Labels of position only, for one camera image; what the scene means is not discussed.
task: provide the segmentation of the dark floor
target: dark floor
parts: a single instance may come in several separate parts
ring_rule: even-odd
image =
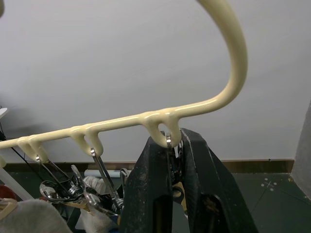
[[[40,180],[31,172],[10,173],[33,197]],[[311,200],[289,174],[233,174],[260,233],[310,233]],[[189,233],[182,207],[173,205],[173,233]]]

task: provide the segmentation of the gray wall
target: gray wall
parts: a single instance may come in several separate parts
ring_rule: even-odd
[[[310,99],[311,1],[229,2],[248,80],[230,105],[180,126],[221,159],[294,158]],[[206,100],[229,76],[225,43],[195,0],[6,1],[0,32],[8,137]],[[134,161],[147,137],[143,127],[101,133],[103,159]],[[45,146],[56,162],[91,161],[70,139]]]
[[[311,199],[311,103],[299,139],[292,177]]]

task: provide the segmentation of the hanger bar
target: hanger bar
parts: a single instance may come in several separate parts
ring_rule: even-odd
[[[99,132],[136,125],[143,125],[156,143],[162,147],[167,147],[166,137],[158,129],[160,123],[166,125],[166,127],[171,131],[172,147],[177,146],[181,140],[181,133],[178,125],[179,119],[209,113],[226,106],[233,101],[241,91],[247,74],[247,51],[245,39],[239,22],[227,1],[198,1],[217,24],[225,39],[230,54],[230,78],[226,87],[217,96],[206,101],[179,107],[165,108],[138,115],[126,116],[97,123],[74,126],[53,132],[7,140],[0,142],[0,149],[19,146],[34,161],[36,161],[36,156],[39,156],[40,160],[44,163],[48,161],[48,157],[45,150],[41,146],[42,142],[71,137],[79,144],[80,148],[87,155],[91,156],[90,151],[93,147],[96,155],[101,156],[103,153],[103,145],[98,137]],[[92,146],[86,142],[85,136],[91,141]],[[0,158],[0,167],[4,165],[5,161]]]

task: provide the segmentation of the baseboard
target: baseboard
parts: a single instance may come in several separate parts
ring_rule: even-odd
[[[294,165],[294,159],[279,160],[223,160],[222,163],[232,173],[290,173]],[[33,167],[38,167],[37,163],[30,163]],[[65,172],[71,171],[70,166],[76,165],[80,171],[86,169],[96,169],[94,163],[56,163],[57,166]],[[105,163],[107,170],[120,170],[126,168],[133,169],[135,162],[107,162]],[[23,163],[8,163],[6,171],[30,171],[29,167]]]

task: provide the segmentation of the red object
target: red object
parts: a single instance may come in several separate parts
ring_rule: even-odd
[[[0,184],[0,198],[12,198],[16,200],[15,193],[10,188],[2,184]]]

